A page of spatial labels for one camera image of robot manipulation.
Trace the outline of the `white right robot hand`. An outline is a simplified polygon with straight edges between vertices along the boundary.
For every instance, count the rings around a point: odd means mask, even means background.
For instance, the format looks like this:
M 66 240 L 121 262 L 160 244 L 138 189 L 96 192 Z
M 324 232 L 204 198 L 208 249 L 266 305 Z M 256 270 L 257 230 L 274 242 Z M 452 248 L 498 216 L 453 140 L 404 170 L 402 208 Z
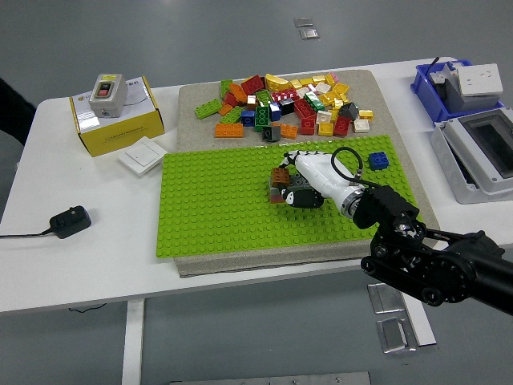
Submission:
M 286 152 L 279 168 L 293 164 L 310 188 L 292 191 L 283 184 L 278 185 L 285 202 L 295 208 L 316 209 L 323 205 L 325 198 L 329 198 L 341 214 L 352 217 L 365 188 L 344 179 L 332 166 L 331 160 L 331 154 L 320 151 Z

